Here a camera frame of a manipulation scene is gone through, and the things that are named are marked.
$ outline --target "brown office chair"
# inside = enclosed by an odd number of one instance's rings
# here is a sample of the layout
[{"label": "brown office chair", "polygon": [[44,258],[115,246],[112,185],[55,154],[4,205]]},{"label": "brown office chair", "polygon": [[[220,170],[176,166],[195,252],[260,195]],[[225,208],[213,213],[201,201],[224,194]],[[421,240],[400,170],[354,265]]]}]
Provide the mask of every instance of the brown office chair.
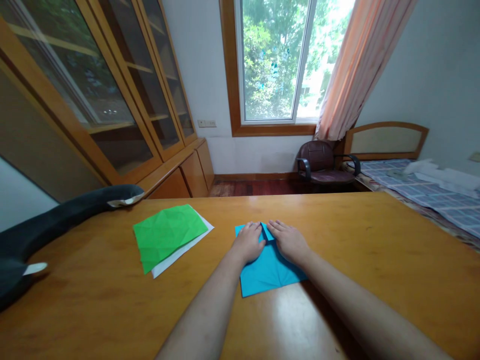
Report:
[{"label": "brown office chair", "polygon": [[[335,157],[349,157],[355,164],[353,174],[334,169]],[[315,140],[304,143],[296,159],[298,174],[315,184],[350,184],[360,174],[360,160],[355,155],[334,155],[327,142]]]}]

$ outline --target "wooden cabinet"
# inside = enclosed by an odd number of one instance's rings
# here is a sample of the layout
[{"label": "wooden cabinet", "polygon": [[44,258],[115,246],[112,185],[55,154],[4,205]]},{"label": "wooden cabinet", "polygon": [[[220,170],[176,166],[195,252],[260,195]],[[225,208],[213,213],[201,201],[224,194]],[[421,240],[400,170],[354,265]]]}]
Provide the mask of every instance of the wooden cabinet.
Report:
[{"label": "wooden cabinet", "polygon": [[188,190],[192,198],[206,198],[209,195],[207,184],[205,183],[202,165],[199,155],[194,151],[181,165],[181,173],[186,180]]},{"label": "wooden cabinet", "polygon": [[157,0],[5,0],[0,15],[8,70],[107,184],[139,182],[197,138]]},{"label": "wooden cabinet", "polygon": [[189,197],[190,193],[187,184],[185,183],[181,170],[177,168],[148,198],[184,199]]},{"label": "wooden cabinet", "polygon": [[[59,201],[118,184],[138,184],[155,199],[208,195],[208,146],[197,139],[159,0],[5,0],[0,15],[0,70],[38,111],[30,120],[44,122],[23,132],[41,138],[22,156],[8,146],[0,156],[49,194],[68,182],[55,191]],[[12,122],[8,132],[27,126]],[[65,150],[52,151],[53,134]],[[44,171],[34,161],[41,154],[50,154]],[[59,172],[69,173],[49,180]]]},{"label": "wooden cabinet", "polygon": [[205,177],[206,187],[210,191],[214,183],[214,167],[212,165],[212,159],[210,158],[209,145],[205,141],[200,145],[196,152],[198,153],[198,158],[200,159],[201,168],[203,170],[203,176]]}]

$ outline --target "electrical outlet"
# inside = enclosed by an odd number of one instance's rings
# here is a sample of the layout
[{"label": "electrical outlet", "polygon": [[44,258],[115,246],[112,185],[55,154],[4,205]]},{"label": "electrical outlet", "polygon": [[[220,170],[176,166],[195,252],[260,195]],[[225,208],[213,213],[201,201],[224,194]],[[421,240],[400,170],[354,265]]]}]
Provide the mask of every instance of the electrical outlet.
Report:
[{"label": "electrical outlet", "polygon": [[470,155],[468,160],[474,161],[476,163],[480,163],[480,152],[478,151],[474,152],[472,155]]},{"label": "electrical outlet", "polygon": [[216,128],[217,122],[215,120],[198,120],[199,128]]}]

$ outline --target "blue paper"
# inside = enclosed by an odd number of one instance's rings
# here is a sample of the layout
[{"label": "blue paper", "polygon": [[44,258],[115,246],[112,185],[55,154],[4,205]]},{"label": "blue paper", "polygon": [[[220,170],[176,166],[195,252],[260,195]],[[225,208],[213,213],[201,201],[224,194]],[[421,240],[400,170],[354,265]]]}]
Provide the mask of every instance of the blue paper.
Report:
[{"label": "blue paper", "polygon": [[[240,274],[240,285],[242,297],[277,289],[286,285],[295,284],[305,280],[307,276],[297,266],[285,259],[280,254],[275,237],[270,233],[265,224],[262,225],[262,232],[259,242],[267,240],[260,256],[243,268]],[[239,235],[245,225],[236,226],[235,234]]]},{"label": "blue paper", "polygon": [[261,227],[263,228],[263,230],[261,232],[261,236],[263,236],[263,238],[259,239],[259,241],[262,241],[263,239],[265,239],[267,241],[275,240],[274,236],[272,235],[269,228],[267,227],[267,224],[264,224],[263,222],[261,222],[260,224],[261,224]]}]

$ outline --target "green paper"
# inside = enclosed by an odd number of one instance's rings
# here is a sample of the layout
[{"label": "green paper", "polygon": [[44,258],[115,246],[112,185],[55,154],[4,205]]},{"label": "green paper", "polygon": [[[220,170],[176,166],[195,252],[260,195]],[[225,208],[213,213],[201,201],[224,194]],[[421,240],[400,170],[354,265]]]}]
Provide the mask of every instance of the green paper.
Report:
[{"label": "green paper", "polygon": [[148,273],[177,249],[207,230],[207,226],[190,205],[164,209],[133,225],[143,272]]}]

